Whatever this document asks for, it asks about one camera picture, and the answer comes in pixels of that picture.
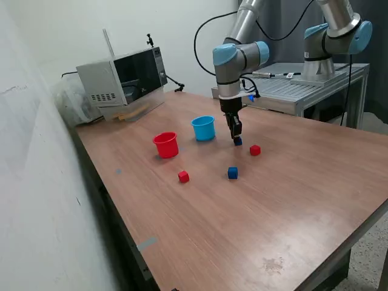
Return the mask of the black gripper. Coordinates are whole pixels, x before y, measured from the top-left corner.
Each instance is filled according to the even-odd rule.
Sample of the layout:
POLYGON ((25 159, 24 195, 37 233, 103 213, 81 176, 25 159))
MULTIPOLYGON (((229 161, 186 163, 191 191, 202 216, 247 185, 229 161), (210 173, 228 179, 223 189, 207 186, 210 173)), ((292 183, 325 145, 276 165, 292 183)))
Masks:
POLYGON ((221 111, 226 114, 227 125, 233 139, 239 138, 242 132, 242 123, 237 116, 242 109, 241 97, 233 99, 219 99, 221 111))

